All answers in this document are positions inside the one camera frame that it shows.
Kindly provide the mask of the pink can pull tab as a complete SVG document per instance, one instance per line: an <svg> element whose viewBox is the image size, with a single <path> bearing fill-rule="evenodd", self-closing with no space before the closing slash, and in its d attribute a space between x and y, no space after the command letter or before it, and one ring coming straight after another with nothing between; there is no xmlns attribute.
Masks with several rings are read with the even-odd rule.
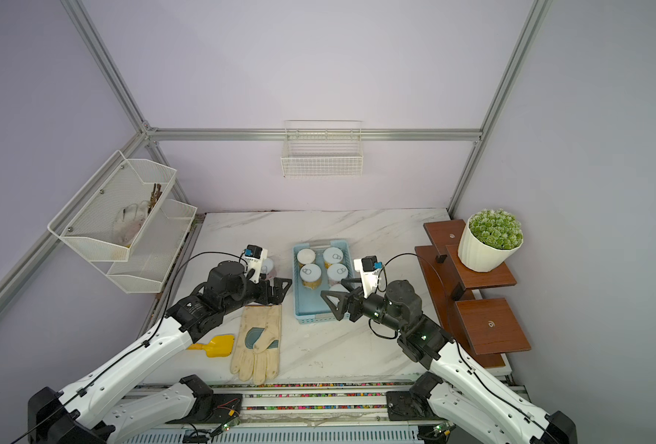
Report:
<svg viewBox="0 0 656 444"><path fill-rule="evenodd" d="M338 285L343 279L350 277L348 268L343 264L332 264L327 268L326 275L331 286Z"/></svg>

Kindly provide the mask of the orange can pull tab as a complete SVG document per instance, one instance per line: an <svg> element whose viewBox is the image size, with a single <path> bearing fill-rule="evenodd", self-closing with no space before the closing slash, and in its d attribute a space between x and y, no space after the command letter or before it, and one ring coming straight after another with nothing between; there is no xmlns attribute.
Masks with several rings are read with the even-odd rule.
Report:
<svg viewBox="0 0 656 444"><path fill-rule="evenodd" d="M322 285L322 268L317 264L307 264L299 271L302 285L308 289L316 290Z"/></svg>

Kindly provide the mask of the yellow can pull tab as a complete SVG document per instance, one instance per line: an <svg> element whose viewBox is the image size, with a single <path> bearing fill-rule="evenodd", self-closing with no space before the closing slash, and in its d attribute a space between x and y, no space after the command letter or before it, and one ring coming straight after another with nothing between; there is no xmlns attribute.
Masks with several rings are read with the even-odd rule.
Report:
<svg viewBox="0 0 656 444"><path fill-rule="evenodd" d="M328 269L333 265L342 264L344 260L344 253L340 248L331 246L324 250L324 253L322 254L322 260L324 261L325 268Z"/></svg>

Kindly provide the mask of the pink can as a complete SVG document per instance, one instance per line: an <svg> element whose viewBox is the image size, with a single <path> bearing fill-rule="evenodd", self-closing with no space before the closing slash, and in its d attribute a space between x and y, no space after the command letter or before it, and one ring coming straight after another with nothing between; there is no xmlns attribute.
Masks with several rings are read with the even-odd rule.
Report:
<svg viewBox="0 0 656 444"><path fill-rule="evenodd" d="M271 257L267 257L262 262L261 275L263 275L265 277L265 279L268 279L268 280L271 280L271 279L275 278L276 268L275 268L274 260L272 260Z"/></svg>

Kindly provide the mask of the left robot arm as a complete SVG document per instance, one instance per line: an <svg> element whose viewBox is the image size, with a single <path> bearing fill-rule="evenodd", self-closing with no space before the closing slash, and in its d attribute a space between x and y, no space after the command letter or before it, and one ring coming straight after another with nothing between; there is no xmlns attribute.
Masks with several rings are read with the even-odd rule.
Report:
<svg viewBox="0 0 656 444"><path fill-rule="evenodd" d="M109 362L60 391L43 388L27 407L31 443L123 443L154 427L199 422L227 411L198 376L183 377L168 390L122 404L139 382L174 355L242 310L231 372L262 385L279 370L281 304L291 279L268 280L261 260L224 261L206 281L170 307L163 318Z"/></svg>

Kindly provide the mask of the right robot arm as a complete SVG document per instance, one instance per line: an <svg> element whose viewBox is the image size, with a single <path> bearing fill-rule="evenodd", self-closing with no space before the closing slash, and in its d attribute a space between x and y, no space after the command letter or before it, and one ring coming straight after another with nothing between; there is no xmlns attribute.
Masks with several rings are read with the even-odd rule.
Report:
<svg viewBox="0 0 656 444"><path fill-rule="evenodd" d="M548 413L512 391L474 360L433 319L409 281L389 283L384 295L324 290L322 299L336 319L368 320L396 332L396 342L425 373L413 395L437 417L454 423L483 443L575 443L574 421Z"/></svg>

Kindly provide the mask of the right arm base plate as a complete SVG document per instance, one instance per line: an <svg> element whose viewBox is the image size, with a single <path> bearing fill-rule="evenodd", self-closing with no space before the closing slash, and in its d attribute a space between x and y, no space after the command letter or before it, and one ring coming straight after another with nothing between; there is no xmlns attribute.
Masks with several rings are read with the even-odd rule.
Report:
<svg viewBox="0 0 656 444"><path fill-rule="evenodd" d="M410 391L388 391L385 399L390 421L435 421L438 419L428 402Z"/></svg>

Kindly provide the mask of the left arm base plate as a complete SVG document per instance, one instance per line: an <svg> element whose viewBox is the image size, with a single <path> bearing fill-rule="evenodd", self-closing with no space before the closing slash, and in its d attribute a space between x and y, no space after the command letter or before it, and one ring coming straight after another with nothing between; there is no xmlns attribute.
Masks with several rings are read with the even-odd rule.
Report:
<svg viewBox="0 0 656 444"><path fill-rule="evenodd" d="M223 424L237 416L243 396L239 393L215 393L199 397L187 416L179 420L183 424Z"/></svg>

